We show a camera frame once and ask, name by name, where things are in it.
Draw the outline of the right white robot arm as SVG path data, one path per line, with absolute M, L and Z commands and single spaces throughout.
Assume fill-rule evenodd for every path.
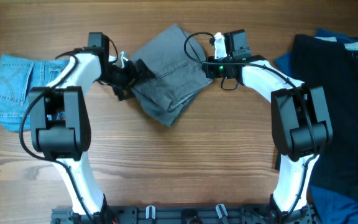
M 280 157 L 271 208 L 280 218 L 305 208 L 312 170 L 333 138 L 323 88 L 287 76 L 259 55 L 240 60 L 208 57 L 203 70 L 208 78 L 235 79 L 270 103 L 272 138 Z

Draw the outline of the grey shorts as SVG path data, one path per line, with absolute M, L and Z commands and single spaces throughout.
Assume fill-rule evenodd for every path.
M 187 37 L 188 33 L 174 24 L 130 56 L 134 62 L 141 59 L 155 75 L 135 85 L 133 94 L 149 116 L 166 126 L 212 82 L 201 64 L 190 59 L 206 59 L 202 46 L 194 39 L 185 42 Z

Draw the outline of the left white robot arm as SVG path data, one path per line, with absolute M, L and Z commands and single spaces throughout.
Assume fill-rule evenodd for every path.
M 86 47 L 65 52 L 69 63 L 62 73 L 45 87 L 32 88 L 28 95 L 24 116 L 30 119 L 35 149 L 31 156 L 53 163 L 59 171 L 72 201 L 67 223 L 117 223 L 90 167 L 87 91 L 98 82 L 126 100 L 133 96 L 132 87 L 155 78 L 141 59 L 133 62 L 122 54 L 110 57 L 112 45 L 103 33 L 89 33 Z

